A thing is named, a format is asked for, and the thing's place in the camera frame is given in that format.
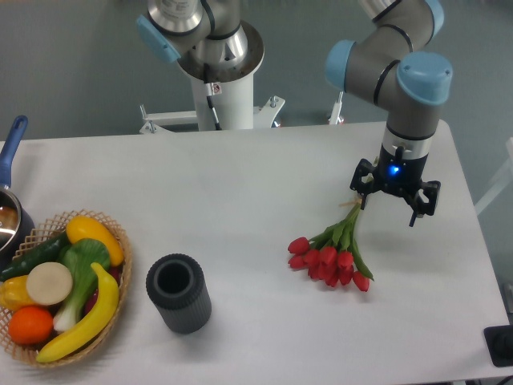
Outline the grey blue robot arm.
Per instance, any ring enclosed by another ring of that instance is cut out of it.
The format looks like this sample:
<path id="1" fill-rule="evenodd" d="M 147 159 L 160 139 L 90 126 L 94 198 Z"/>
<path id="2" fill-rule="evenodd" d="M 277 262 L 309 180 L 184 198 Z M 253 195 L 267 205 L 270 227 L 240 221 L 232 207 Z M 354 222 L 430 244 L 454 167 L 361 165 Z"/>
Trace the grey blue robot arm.
<path id="1" fill-rule="evenodd" d="M 361 160 L 350 187 L 362 198 L 384 192 L 402 198 L 413 218 L 434 214 L 440 183 L 423 169 L 453 69 L 426 45 L 444 22 L 437 1 L 364 1 L 374 23 L 363 42 L 336 43 L 325 78 L 339 91 L 387 112 L 376 164 Z M 191 80 L 202 131 L 263 128 L 275 113 L 253 104 L 253 76 L 265 54 L 258 31 L 240 16 L 238 1 L 150 1 L 136 21 L 146 46 L 177 63 Z"/>

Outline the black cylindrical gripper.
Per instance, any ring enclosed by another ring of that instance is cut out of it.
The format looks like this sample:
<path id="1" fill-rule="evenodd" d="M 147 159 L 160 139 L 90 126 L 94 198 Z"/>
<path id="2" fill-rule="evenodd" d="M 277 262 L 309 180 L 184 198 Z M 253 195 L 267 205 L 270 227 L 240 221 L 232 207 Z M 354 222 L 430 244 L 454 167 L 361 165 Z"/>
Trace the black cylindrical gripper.
<path id="1" fill-rule="evenodd" d="M 383 191 L 396 197 L 407 198 L 412 208 L 409 227 L 413 227 L 418 218 L 433 216 L 437 208 L 441 182 L 422 181 L 426 157 L 397 160 L 394 154 L 381 147 L 378 158 L 373 162 L 361 159 L 354 171 L 350 188 L 361 200 L 361 210 L 366 207 L 370 194 Z"/>

